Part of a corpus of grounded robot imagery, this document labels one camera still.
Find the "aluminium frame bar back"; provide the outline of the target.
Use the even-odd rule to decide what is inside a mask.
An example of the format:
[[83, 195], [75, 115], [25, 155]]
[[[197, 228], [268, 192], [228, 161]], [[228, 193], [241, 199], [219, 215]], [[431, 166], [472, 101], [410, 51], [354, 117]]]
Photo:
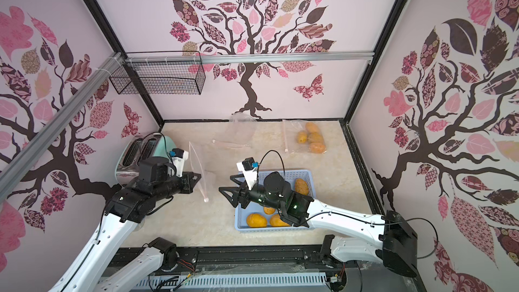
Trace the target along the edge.
[[232, 63], [260, 63], [260, 62], [299, 62], [299, 61], [341, 61], [341, 60], [371, 60], [372, 51], [337, 51], [320, 53], [297, 54], [254, 54], [254, 55], [164, 55], [164, 56], [133, 56], [125, 60], [128, 64], [151, 64], [155, 62], [195, 63], [195, 64], [232, 64]]

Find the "white vent strip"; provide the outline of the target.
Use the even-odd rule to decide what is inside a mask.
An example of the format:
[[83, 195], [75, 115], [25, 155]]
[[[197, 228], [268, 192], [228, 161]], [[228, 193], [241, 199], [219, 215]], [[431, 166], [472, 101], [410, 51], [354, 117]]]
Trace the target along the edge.
[[329, 283], [324, 273], [277, 273], [277, 274], [192, 274], [145, 277], [132, 287], [103, 282], [97, 291], [236, 291], [274, 288], [324, 288]]

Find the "mint green toaster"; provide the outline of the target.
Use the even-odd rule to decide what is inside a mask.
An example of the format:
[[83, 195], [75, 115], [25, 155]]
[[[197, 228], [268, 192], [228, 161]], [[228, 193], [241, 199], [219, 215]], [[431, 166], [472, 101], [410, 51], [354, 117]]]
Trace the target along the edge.
[[177, 146], [173, 140], [160, 132], [146, 136], [137, 135], [126, 146], [116, 165], [115, 175], [119, 185], [126, 186], [139, 175], [140, 163], [151, 157], [168, 157]]

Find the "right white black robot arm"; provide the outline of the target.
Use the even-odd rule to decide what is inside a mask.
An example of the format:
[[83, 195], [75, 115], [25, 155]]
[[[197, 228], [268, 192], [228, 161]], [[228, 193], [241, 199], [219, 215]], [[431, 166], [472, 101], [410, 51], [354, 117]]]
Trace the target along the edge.
[[418, 276], [418, 234], [401, 214], [362, 214], [326, 204], [293, 190], [279, 172], [263, 180], [252, 171], [230, 179], [235, 186], [218, 190], [234, 208], [254, 203], [274, 209], [292, 227], [334, 232], [330, 254], [339, 262], [375, 262], [403, 277]]

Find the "clear zipper bag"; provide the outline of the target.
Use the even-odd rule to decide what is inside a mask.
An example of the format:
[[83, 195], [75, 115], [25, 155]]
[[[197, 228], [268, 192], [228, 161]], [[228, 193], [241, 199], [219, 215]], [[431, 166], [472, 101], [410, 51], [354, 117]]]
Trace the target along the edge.
[[305, 120], [283, 120], [285, 152], [289, 154], [324, 154], [327, 145], [320, 127]]
[[257, 128], [255, 118], [242, 112], [234, 113], [223, 132], [212, 139], [212, 143], [224, 148], [239, 149], [251, 147]]
[[196, 187], [200, 191], [204, 202], [208, 204], [213, 199], [216, 175], [208, 168], [209, 154], [207, 147], [201, 143], [190, 141], [189, 163], [191, 171], [201, 175]]

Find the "aluminium frame bar left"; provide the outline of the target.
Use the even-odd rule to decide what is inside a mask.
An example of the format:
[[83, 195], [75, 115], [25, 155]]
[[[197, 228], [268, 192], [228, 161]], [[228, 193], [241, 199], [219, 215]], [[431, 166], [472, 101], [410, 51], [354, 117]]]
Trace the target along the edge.
[[8, 198], [24, 175], [37, 163], [48, 150], [58, 135], [68, 126], [73, 117], [86, 104], [89, 97], [105, 82], [119, 67], [124, 58], [115, 52], [96, 69], [92, 76], [73, 95], [32, 139], [12, 162], [1, 173], [1, 201]]

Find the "aluminium frame bar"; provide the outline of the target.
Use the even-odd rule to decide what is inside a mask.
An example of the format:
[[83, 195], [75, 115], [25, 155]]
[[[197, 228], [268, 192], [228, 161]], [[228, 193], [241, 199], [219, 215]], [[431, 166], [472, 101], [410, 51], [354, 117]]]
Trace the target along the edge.
[[92, 76], [73, 95], [32, 139], [12, 162], [1, 173], [1, 201], [8, 198], [24, 175], [37, 163], [48, 150], [58, 135], [68, 126], [73, 117], [86, 104], [89, 97], [105, 82], [119, 67], [124, 58], [115, 52], [96, 69]]
[[164, 55], [164, 56], [133, 56], [125, 60], [128, 64], [151, 64], [155, 62], [195, 63], [195, 64], [232, 64], [232, 63], [260, 63], [260, 62], [299, 62], [299, 61], [341, 61], [341, 60], [371, 60], [372, 51], [337, 51], [320, 53], [297, 54], [254, 54], [254, 55]]

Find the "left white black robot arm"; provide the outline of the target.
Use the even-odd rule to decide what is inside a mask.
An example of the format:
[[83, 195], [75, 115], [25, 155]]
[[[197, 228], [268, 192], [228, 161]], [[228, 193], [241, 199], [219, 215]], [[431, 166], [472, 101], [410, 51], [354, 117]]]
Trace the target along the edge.
[[201, 174], [182, 168], [180, 159], [171, 162], [151, 157], [142, 161], [139, 174], [108, 201], [92, 237], [51, 290], [130, 291], [157, 270], [174, 270], [178, 265], [176, 245], [156, 238], [115, 274], [101, 278], [129, 235], [159, 209], [159, 201], [193, 193]]

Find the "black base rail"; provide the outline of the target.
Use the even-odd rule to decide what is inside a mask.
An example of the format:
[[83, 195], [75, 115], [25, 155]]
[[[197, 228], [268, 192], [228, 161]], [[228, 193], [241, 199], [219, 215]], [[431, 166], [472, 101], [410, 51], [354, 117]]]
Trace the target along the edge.
[[[145, 248], [120, 248], [102, 274], [106, 280]], [[400, 277], [381, 264], [339, 262], [321, 245], [239, 247], [178, 247], [174, 270], [157, 270], [151, 276], [192, 274], [324, 273], [329, 287], [274, 288], [265, 291], [425, 291], [420, 277]]]

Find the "light blue plastic basket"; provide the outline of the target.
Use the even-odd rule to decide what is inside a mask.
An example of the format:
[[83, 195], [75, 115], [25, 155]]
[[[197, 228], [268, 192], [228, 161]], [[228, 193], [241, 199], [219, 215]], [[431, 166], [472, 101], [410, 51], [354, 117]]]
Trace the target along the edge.
[[309, 170], [260, 171], [250, 191], [245, 177], [232, 175], [235, 229], [241, 233], [309, 230], [308, 206], [316, 198]]

